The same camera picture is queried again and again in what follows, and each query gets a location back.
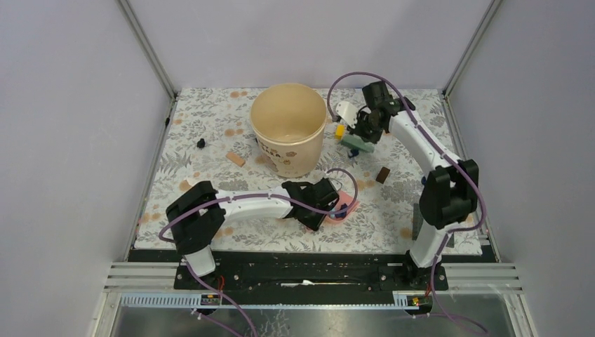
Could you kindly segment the dark blue paper scrap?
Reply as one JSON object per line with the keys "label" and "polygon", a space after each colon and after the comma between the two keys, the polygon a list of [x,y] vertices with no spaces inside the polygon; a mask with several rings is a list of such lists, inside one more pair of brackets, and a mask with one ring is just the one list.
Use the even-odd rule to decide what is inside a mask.
{"label": "dark blue paper scrap", "polygon": [[347,216],[348,212],[348,205],[342,204],[339,208],[339,212],[335,214],[336,219],[343,219]]}

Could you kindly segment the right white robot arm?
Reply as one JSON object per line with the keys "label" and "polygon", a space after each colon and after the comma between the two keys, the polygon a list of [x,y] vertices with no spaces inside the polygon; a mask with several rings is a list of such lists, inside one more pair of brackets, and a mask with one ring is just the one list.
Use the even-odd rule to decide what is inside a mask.
{"label": "right white robot arm", "polygon": [[430,280],[428,267],[440,261],[452,231],[460,229],[477,208],[479,167],[443,146],[409,100],[402,95],[394,98],[385,82],[364,86],[362,94],[368,111],[357,111],[351,133],[367,143],[377,143],[384,133],[393,135],[424,173],[418,202],[423,224],[408,252],[412,264],[402,271],[405,285],[420,289]]}

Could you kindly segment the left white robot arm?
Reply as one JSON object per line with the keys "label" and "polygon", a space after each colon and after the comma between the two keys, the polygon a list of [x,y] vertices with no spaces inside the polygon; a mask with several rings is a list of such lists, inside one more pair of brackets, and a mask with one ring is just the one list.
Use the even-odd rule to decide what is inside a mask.
{"label": "left white robot arm", "polygon": [[318,230],[339,202],[339,192],[327,178],[317,183],[286,181],[270,190],[216,190],[210,181],[197,183],[166,209],[171,242],[191,270],[191,280],[202,289],[218,278],[210,245],[225,223],[263,218],[292,218]]}

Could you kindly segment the green hand brush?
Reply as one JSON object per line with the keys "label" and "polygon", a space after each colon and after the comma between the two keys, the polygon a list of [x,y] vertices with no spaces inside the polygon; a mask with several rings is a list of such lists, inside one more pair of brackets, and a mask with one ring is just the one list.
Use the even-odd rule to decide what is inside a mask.
{"label": "green hand brush", "polygon": [[339,144],[348,147],[351,150],[358,150],[360,152],[373,153],[375,150],[373,143],[366,142],[360,137],[352,134],[343,135]]}

